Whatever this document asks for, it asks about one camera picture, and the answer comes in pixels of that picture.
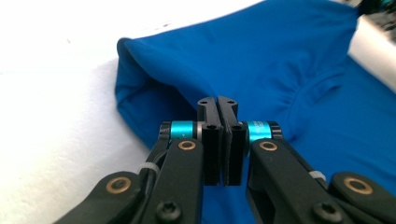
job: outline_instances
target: black object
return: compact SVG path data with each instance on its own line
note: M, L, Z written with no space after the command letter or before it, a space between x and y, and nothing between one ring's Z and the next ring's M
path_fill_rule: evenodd
M396 10L393 0L361 0L359 4L360 15L370 15L378 12L392 13Z
M203 185L240 184L249 148L247 199L258 223L396 223L396 198L374 181L340 173L328 187L276 122L255 128L236 118L235 100L199 101L197 121L181 127L193 138L172 138L175 126L164 122L139 175L108 175L57 223L200 223ZM250 144L264 123L271 137Z

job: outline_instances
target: screw head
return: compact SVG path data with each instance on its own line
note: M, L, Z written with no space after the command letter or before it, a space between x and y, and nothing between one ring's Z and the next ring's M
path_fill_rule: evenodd
M111 184L111 188L113 189L121 189L126 185L126 181L124 179L116 180L113 184Z
M161 223L178 223L181 218L181 209L177 203L169 201L169 202L160 202L157 205L157 219Z
M330 202L316 203L312 210L325 223L341 223L344 220L338 208Z

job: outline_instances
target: blue spacer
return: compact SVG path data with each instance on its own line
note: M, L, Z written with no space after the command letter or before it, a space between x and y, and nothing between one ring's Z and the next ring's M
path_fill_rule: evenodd
M172 121L171 138L193 138L193 122Z
M265 121L247 121L250 145L261 138L272 138L271 127Z

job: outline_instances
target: blue t-shirt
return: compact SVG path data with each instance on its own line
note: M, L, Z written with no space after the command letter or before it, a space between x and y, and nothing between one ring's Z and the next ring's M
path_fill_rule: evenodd
M332 1L267 0L123 38L118 109L152 147L164 120L194 120L198 100L227 96L239 103L239 120L277 121L326 175L356 171L395 193L396 96L347 57L357 18L355 8ZM254 223L245 186L205 187L203 222Z

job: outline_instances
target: blue cloth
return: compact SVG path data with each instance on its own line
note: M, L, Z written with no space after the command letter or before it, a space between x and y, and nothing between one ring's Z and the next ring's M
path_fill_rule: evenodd
M268 0L123 38L118 109L152 147L164 120L194 120L198 100L227 96L240 104L239 120L277 121L326 175L357 171L396 192L396 97L347 57L357 17L327 0ZM245 186L205 187L203 222L254 223Z

